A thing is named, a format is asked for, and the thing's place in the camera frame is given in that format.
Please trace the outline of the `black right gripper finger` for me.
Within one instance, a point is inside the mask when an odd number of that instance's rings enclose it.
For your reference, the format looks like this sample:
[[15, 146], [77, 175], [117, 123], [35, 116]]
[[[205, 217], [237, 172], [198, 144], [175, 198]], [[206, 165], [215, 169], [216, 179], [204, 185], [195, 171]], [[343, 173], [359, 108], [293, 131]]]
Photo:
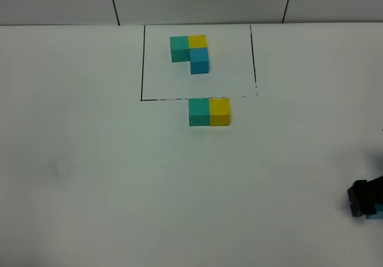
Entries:
[[372, 216], [376, 214], [374, 203], [352, 202], [350, 203], [350, 209], [353, 217]]
[[357, 180], [347, 190], [350, 205], [366, 205], [369, 203], [369, 185], [367, 180]]

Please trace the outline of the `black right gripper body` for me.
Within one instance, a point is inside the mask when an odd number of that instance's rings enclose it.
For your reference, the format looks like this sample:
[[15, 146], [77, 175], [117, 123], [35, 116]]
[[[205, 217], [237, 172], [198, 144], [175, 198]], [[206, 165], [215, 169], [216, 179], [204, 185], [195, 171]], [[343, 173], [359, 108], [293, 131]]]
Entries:
[[369, 205], [378, 204], [382, 205], [382, 176], [367, 182], [368, 197], [367, 203]]

